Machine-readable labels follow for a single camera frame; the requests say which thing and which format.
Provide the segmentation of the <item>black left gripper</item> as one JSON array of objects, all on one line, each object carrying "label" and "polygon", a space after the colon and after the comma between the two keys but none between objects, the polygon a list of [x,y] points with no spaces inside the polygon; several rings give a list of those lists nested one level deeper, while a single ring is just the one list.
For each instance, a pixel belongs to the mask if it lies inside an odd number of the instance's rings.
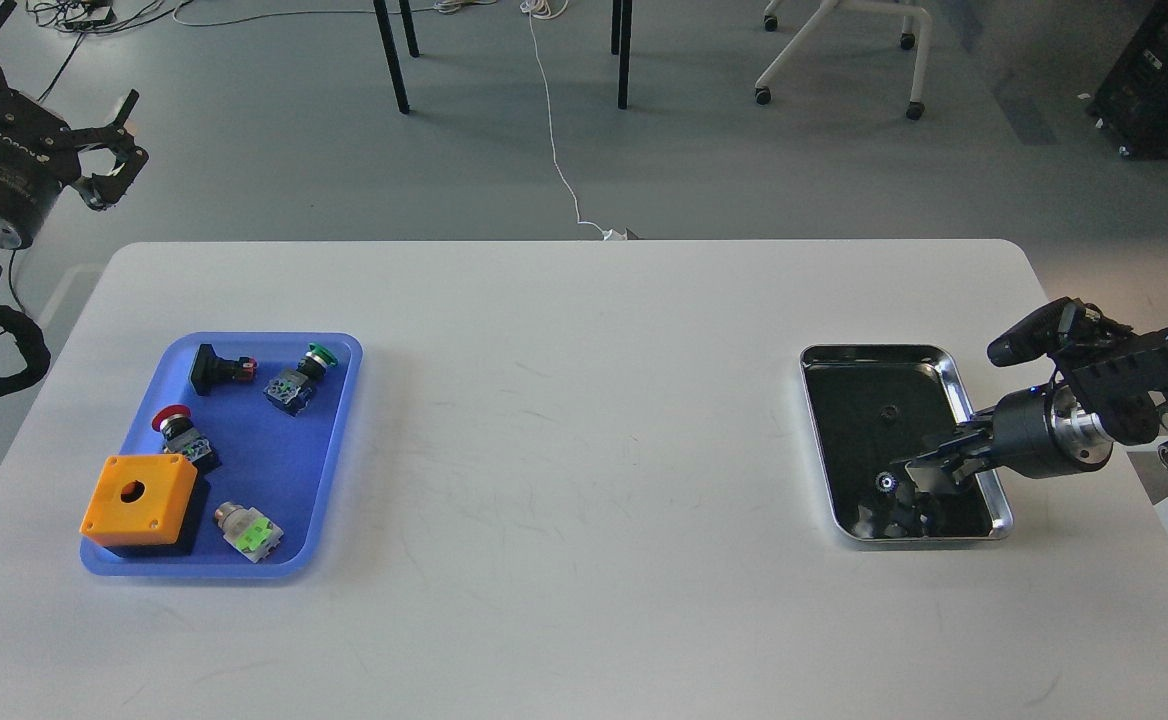
[{"label": "black left gripper", "polygon": [[[0,1],[0,28],[18,1]],[[71,187],[86,208],[113,208],[135,182],[150,155],[128,126],[140,94],[132,88],[105,126],[69,129],[58,115],[8,86],[0,67],[0,220],[4,249],[26,249],[43,228],[63,188]],[[112,169],[85,176],[78,155],[107,150]]]}]

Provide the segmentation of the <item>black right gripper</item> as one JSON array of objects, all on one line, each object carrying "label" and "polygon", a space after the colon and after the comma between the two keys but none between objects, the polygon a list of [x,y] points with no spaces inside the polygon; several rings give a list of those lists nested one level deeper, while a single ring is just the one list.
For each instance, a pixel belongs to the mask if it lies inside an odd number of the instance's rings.
[{"label": "black right gripper", "polygon": [[1033,386],[1001,399],[990,420],[968,420],[924,437],[926,450],[901,466],[927,496],[960,496],[976,475],[1010,468],[1033,479],[1097,471],[1114,441],[1069,386]]}]

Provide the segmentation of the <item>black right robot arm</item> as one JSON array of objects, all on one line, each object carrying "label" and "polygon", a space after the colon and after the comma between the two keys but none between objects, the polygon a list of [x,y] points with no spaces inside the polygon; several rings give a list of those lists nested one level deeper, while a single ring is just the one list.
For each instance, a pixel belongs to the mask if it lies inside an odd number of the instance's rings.
[{"label": "black right robot arm", "polygon": [[[1055,372],[927,438],[926,451],[891,462],[878,475],[882,492],[955,496],[973,475],[996,468],[1035,479],[1089,473],[1114,446],[1168,432],[1168,328],[1140,334],[1064,297],[995,338],[987,356],[995,366],[1049,356]],[[1168,441],[1157,456],[1168,469]]]}]

